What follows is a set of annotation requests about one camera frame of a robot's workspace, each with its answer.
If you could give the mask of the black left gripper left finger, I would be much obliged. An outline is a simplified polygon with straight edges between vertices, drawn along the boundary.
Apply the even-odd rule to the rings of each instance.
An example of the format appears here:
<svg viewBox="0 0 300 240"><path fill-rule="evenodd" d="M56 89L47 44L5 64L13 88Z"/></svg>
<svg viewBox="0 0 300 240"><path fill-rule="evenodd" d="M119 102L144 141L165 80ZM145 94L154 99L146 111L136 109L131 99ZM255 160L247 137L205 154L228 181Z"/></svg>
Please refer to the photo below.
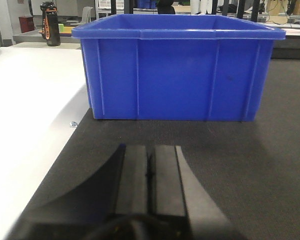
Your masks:
<svg viewBox="0 0 300 240"><path fill-rule="evenodd" d="M74 189L40 207L52 240L147 240L150 218L143 146L120 145Z"/></svg>

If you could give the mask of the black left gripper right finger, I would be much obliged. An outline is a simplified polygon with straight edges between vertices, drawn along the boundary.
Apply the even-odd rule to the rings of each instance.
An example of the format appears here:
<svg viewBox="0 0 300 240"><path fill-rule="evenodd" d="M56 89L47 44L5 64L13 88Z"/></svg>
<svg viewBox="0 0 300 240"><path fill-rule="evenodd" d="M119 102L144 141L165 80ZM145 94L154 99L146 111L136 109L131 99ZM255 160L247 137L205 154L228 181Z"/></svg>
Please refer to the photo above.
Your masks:
<svg viewBox="0 0 300 240"><path fill-rule="evenodd" d="M173 230L174 240L242 239L198 181L180 146L155 146L151 173L151 211Z"/></svg>

